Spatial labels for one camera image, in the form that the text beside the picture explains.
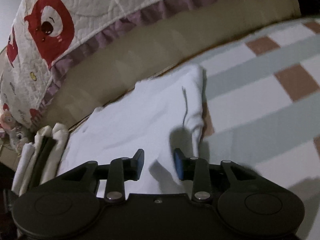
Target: metal screw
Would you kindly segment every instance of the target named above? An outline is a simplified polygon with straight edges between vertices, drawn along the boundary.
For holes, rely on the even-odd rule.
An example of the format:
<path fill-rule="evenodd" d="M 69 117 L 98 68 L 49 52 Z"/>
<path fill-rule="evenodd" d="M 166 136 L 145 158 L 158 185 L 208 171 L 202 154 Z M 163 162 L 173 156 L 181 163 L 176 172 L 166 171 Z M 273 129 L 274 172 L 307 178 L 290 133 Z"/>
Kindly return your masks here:
<path fill-rule="evenodd" d="M 161 204 L 161 203 L 162 203 L 162 199 L 161 199 L 161 198 L 156 199 L 156 200 L 155 200 L 155 203 L 156 203 L 156 204 Z"/>
<path fill-rule="evenodd" d="M 117 200 L 119 198 L 122 198 L 122 193 L 120 193 L 118 191 L 111 191 L 107 194 L 108 200 Z"/>
<path fill-rule="evenodd" d="M 210 193 L 205 192 L 205 191 L 199 191 L 199 192 L 195 193 L 196 199 L 199 199 L 199 200 L 206 200 L 210 196 L 211 196 Z"/>

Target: folded white cloth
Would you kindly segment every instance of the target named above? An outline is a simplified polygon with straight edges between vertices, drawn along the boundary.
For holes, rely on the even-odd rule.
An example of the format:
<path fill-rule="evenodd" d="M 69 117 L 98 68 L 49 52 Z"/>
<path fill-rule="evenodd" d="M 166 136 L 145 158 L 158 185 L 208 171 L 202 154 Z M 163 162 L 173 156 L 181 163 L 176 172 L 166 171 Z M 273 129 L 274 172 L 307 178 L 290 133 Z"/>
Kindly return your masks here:
<path fill-rule="evenodd" d="M 21 158 L 19 160 L 19 164 L 17 167 L 17 171 L 14 175 L 12 188 L 11 188 L 11 190 L 17 195 L 19 195 L 23 177 L 26 173 L 27 166 L 34 152 L 35 152 L 35 147 L 33 143 L 26 143 L 22 148 Z"/>
<path fill-rule="evenodd" d="M 161 78 L 138 82 L 135 90 L 104 109 L 97 108 L 69 139 L 58 174 L 95 160 L 132 157 L 142 148 L 140 180 L 125 182 L 129 193 L 182 193 L 172 150 L 198 156 L 202 121 L 202 69 L 189 65 Z M 103 197 L 105 183 L 97 196 Z"/>
<path fill-rule="evenodd" d="M 42 144 L 42 140 L 43 137 L 47 136 L 50 137 L 52 136 L 52 128 L 50 126 L 45 126 L 43 128 L 41 128 L 36 136 L 35 136 L 35 151 L 34 154 L 32 155 L 30 162 L 28 163 L 25 175 L 23 177 L 23 181 L 22 181 L 22 185 L 20 188 L 20 192 L 19 192 L 19 196 L 21 196 L 22 194 L 24 194 L 27 190 L 28 190 L 28 186 L 29 186 L 29 182 L 31 179 L 31 175 L 32 175 L 32 171 L 33 171 L 33 167 L 36 164 L 36 160 L 38 158 L 39 152 L 40 152 L 40 148 L 41 148 L 41 144 Z"/>
<path fill-rule="evenodd" d="M 40 184 L 43 184 L 55 177 L 68 136 L 69 132 L 67 127 L 64 124 L 56 123 L 52 129 L 52 138 L 57 142 L 51 150 L 48 160 L 44 166 Z"/>

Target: red cartoon print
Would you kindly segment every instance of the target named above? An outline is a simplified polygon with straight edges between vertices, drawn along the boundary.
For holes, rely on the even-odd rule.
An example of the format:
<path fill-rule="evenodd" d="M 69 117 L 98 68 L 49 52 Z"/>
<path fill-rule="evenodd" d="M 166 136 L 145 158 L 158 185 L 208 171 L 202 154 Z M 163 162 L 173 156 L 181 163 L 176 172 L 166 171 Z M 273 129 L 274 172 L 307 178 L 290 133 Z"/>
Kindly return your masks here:
<path fill-rule="evenodd" d="M 31 114 L 31 121 L 33 122 L 34 119 L 40 115 L 40 112 L 36 109 L 31 108 L 30 109 L 30 114 Z"/>
<path fill-rule="evenodd" d="M 16 36 L 14 35 L 14 28 L 12 26 L 12 33 L 9 36 L 8 46 L 7 46 L 7 56 L 11 66 L 13 67 L 13 61 L 18 55 L 18 46 L 16 42 Z"/>
<path fill-rule="evenodd" d="M 49 13 L 43 16 L 45 8 L 49 8 Z M 75 35 L 69 11 L 61 0 L 38 0 L 24 20 L 41 57 L 51 69 L 52 61 L 69 48 Z"/>

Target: stuffed toy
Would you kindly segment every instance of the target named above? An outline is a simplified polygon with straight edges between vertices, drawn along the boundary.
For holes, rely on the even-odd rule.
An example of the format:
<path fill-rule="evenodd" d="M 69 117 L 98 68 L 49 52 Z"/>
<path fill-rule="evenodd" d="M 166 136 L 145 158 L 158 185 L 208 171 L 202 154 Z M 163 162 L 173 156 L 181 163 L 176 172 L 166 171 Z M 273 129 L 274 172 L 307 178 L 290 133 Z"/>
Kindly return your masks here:
<path fill-rule="evenodd" d="M 8 109 L 5 109 L 0 116 L 0 137 L 4 137 L 4 132 L 9 135 L 10 145 L 18 155 L 21 154 L 25 143 L 32 139 L 32 133 L 22 124 L 18 123 Z"/>

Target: cartoon bear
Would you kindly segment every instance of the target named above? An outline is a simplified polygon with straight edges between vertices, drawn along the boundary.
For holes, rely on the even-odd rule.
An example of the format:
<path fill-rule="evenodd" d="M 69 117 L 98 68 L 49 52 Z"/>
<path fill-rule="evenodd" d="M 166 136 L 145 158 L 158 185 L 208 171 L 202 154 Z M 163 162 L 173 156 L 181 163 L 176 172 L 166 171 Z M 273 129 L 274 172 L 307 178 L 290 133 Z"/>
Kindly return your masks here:
<path fill-rule="evenodd" d="M 44 19 L 44 9 L 48 11 L 47 8 L 49 13 Z M 31 14 L 24 20 L 28 22 L 28 30 L 41 57 L 51 69 L 52 61 L 69 48 L 75 35 L 69 11 L 61 0 L 37 0 Z"/>

